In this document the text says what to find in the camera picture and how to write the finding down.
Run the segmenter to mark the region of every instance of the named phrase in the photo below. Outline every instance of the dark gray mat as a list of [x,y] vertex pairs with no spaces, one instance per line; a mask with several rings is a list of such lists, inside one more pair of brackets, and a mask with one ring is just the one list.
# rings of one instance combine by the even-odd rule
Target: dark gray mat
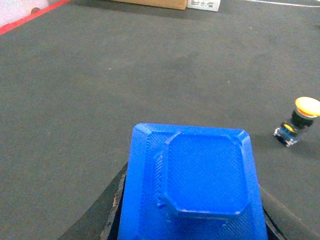
[[219,12],[74,0],[0,36],[2,239],[56,239],[127,161],[140,122],[245,129],[260,183],[320,232],[320,122],[272,136],[320,98],[317,8]]

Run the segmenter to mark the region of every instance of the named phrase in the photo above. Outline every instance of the textured blue surface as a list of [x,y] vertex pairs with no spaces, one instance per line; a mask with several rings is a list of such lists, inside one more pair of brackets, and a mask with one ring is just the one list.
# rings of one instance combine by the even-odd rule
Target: textured blue surface
[[266,240],[249,135],[134,127],[118,240]]

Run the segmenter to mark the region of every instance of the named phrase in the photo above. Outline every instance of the red tape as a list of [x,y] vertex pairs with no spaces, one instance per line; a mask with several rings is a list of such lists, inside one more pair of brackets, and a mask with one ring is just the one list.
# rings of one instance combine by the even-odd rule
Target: red tape
[[35,13],[32,13],[31,15],[23,17],[23,18],[21,18],[21,19],[19,19],[17,21],[12,22],[12,23],[6,24],[6,25],[0,27],[0,35],[8,32],[8,31],[10,31],[10,30],[12,30],[14,28],[16,28],[16,27],[18,27],[18,26],[20,26],[20,25],[22,25],[22,24],[24,24],[26,22],[31,21],[32,19],[35,19],[36,17],[39,17],[40,15],[45,14],[45,13],[51,11],[52,9],[60,7],[61,5],[65,4],[65,3],[69,2],[69,1],[71,1],[71,0],[60,0],[60,1],[56,2],[56,3],[53,3],[53,4],[45,7],[44,9],[41,9],[41,10],[35,12]]

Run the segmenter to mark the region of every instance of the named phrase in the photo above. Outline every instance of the yellow button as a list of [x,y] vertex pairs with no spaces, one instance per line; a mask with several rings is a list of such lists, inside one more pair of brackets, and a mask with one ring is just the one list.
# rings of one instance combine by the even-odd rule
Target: yellow button
[[295,105],[306,116],[320,116],[320,101],[314,98],[307,96],[299,97],[295,100]]

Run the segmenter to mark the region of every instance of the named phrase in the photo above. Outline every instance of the white label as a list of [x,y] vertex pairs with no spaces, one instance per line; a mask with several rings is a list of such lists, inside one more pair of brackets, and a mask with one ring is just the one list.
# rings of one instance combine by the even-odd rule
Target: white label
[[188,0],[187,8],[218,12],[220,0]]

